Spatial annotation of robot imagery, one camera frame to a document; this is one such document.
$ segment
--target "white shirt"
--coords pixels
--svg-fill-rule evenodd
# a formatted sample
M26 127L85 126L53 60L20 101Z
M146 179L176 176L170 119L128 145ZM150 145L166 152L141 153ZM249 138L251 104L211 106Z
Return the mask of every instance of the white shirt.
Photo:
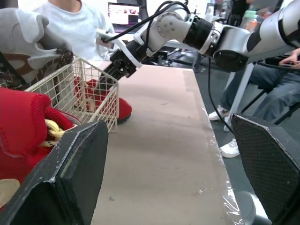
M95 44L97 28L114 33L113 25L101 12L84 2L78 13L68 12L50 2L43 4L35 12L49 19L48 28L69 42L76 56L90 62L109 60L111 51Z

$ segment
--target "bottle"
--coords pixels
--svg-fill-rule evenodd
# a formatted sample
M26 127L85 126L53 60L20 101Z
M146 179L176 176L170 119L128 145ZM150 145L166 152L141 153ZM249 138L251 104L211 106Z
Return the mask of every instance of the bottle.
M257 27L257 15L255 11L247 10L243 16L241 28L247 29L248 31L254 31Z
M251 19L247 25L246 25L246 30L248 31L255 31L255 28L257 27L257 19L253 18Z

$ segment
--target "person's hand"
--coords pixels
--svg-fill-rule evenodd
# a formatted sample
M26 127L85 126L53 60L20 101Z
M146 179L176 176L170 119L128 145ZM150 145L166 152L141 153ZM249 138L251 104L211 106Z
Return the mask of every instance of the person's hand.
M294 65L292 66L294 69L300 69L300 61L294 62Z
M294 65L297 64L298 61L298 55L297 54L292 54L289 57L285 58L284 60L280 61L280 65L284 65L284 64L288 64L288 63L292 63Z

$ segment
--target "black cable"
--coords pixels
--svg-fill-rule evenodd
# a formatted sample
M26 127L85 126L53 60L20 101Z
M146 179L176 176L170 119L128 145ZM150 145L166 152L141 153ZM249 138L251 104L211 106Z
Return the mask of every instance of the black cable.
M161 7L163 7L163 6L166 5L166 4L169 4L169 5L166 6L165 8L163 8L161 11L159 11L159 10L161 9ZM182 2L180 2L180 1L165 1L164 3L162 3L162 4L158 7L158 9L156 10L155 14L156 14L156 13L159 13L159 12L161 12L161 13L159 13L159 14L162 14L164 11L166 11L167 9L169 9L169 8L170 8L171 6L173 6L173 5L180 5L180 6L182 6L182 7L186 10L187 13L191 14L191 12L189 11L188 7L187 7L185 4L183 4ZM153 20L154 20L154 18L150 20L150 22L149 22L149 24L148 24L148 27L147 27L147 32L146 32L146 43L145 43L145 45L146 45L147 47L148 47L148 44L149 44L149 34L150 34L150 28L151 28L151 24L152 24Z
M173 2L173 1L165 1L164 3L162 3L162 4L157 8L157 10L155 11L154 14L158 13L158 12L160 11L161 7L163 7L163 6L166 5L166 4L170 4L170 3L172 3L172 2ZM152 24L153 20L154 20L154 19L150 20L150 22L149 22L149 24L148 24L148 27L147 27L147 36L146 36L146 44L145 44L146 46L148 46L148 44L149 44L149 33L150 33L150 27L151 27L151 24Z
M107 38L107 39L105 38L105 39L102 40L102 41L103 41L104 43L108 43L108 42L110 42L110 41L113 41L113 40L115 40L115 39L118 39L118 38L124 36L125 34L128 34L129 32L133 31L135 28L138 28L138 27L144 25L146 22L148 22L148 21L151 20L151 19L154 19L155 17L159 16L160 14L161 14L161 12L159 12L159 13L157 13L157 14L154 14L154 15L150 16L149 18L147 18L147 19L145 19L145 20L143 20L143 21L137 23L136 25L134 25L134 26L128 28L127 30L123 31L122 33L120 33L120 34L118 34L118 35L116 35L116 36Z
M184 5L182 2L179 2L179 1L174 1L174 2L171 1L171 2L172 2L172 3L169 4L167 7L163 8L163 9L160 10L160 11L158 11L157 13L155 13L155 14L152 15L152 16L150 16L149 18L147 18L147 19L145 19L145 20L143 20L143 21L137 23L136 25L132 26L131 28L128 28L128 29L125 30L124 32L122 32L122 33L120 33L120 34L118 34L118 35L116 35L116 36L114 36L114 37L110 37L110 38L107 38L107 39L105 38L105 39L102 40L102 41L103 41L104 43L108 43L108 42L110 42L110 41L113 41L113 40L115 40L115 39L118 39L118 38L124 36L125 34L128 34L128 33L131 32L132 30L134 30L135 28L138 28L138 27L144 25L146 22L148 22L148 21L150 21L150 20L153 21L153 19L154 19L155 17L159 16L159 15L162 14L164 11L166 11L168 8L170 8L171 6L176 5L176 4L183 6L184 9L185 9L188 13L190 13L188 7L187 7L186 5Z
M269 68L274 68L274 69L283 69L286 71L291 71L291 72L295 72L295 71L300 71L300 69L296 69L296 68L292 68L292 67L283 67L283 66L275 66L275 65L271 65L271 64L267 64L267 63L263 63L263 62L257 62L258 65L264 66L264 67L269 67Z
M211 64L211 58L208 57L208 95L210 97L210 101L211 101L212 107L216 111L216 113L217 113L218 117L220 118L220 120L225 124L225 126L229 129L229 131L234 135L232 128L226 123L226 121L220 115L220 113L218 112L218 109L217 109L216 105L214 104L214 102L212 100L211 91L210 91L210 64Z

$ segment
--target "brown strap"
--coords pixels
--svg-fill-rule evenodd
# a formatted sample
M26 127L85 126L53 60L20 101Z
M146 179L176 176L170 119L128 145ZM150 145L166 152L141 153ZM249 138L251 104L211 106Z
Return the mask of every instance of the brown strap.
M16 69L16 72L23 76L26 75L28 73L30 73L31 71L33 71L34 69L30 67L29 63L28 63L28 59L30 58L30 56L28 55L23 55L23 54L3 54L5 59L7 61L14 61L14 60L19 60L22 61L24 63L24 66L22 66L19 69Z

